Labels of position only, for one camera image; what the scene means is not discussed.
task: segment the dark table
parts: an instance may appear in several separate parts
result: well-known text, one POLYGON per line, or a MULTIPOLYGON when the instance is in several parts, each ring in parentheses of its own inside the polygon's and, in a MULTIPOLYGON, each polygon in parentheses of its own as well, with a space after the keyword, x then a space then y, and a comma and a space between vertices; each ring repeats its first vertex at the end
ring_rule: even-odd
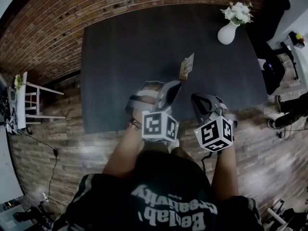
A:
POLYGON ((228 23, 220 6, 183 4, 118 15, 85 29, 81 59, 82 116, 86 133, 124 129, 124 108, 146 80, 178 79, 194 55, 192 72, 173 104, 178 120, 194 118, 190 96, 207 92, 231 110, 267 101, 256 54, 243 26, 230 45, 217 39, 228 23))

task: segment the hand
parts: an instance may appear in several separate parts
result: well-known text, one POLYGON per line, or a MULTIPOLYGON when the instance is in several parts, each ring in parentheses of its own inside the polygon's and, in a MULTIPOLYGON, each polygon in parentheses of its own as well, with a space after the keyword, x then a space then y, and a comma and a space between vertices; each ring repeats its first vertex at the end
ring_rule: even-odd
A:
MULTIPOLYGON (((162 85, 155 84, 155 82, 154 82, 151 85, 143 87, 142 90, 159 91, 161 88, 162 88, 162 85)), ((149 97, 149 96, 143 96, 140 101, 145 102, 145 103, 155 104, 156 99, 153 98, 153 97, 149 97)), ((133 117, 135 118, 136 121, 138 121, 139 123, 142 124, 142 111, 141 110, 134 109, 133 117)))

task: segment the bracelet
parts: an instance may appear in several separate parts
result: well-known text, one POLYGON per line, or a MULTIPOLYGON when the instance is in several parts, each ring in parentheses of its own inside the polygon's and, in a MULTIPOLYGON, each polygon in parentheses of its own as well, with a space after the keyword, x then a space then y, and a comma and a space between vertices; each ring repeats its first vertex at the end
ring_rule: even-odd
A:
POLYGON ((135 128, 135 130, 139 130, 142 128, 142 124, 133 117, 130 119, 128 125, 132 128, 135 128))

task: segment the forearm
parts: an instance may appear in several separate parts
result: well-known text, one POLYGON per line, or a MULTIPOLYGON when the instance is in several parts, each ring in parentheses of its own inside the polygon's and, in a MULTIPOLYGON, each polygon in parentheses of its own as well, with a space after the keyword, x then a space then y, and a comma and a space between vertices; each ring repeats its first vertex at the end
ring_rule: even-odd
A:
POLYGON ((126 178, 135 167, 139 146, 142 141, 141 130, 128 127, 121 141, 107 162, 103 174, 126 178))
POLYGON ((219 202, 239 194, 234 145, 226 148, 218 155, 212 191, 215 199, 219 202))

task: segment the shoe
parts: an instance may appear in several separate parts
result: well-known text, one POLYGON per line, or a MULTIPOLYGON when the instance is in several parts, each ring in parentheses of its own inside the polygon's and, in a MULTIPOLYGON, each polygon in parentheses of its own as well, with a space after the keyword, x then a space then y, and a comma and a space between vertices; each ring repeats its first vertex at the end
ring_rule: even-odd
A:
POLYGON ((281 112, 281 104, 282 104, 282 102, 281 102, 281 96, 280 96, 280 95, 277 95, 277 96, 275 97, 275 99, 276 99, 276 102, 277 102, 277 105, 278 105, 278 111, 279 111, 280 113, 282 113, 282 112, 281 112))
POLYGON ((275 127, 275 121, 273 119, 268 119, 268 127, 273 130, 277 130, 275 127))

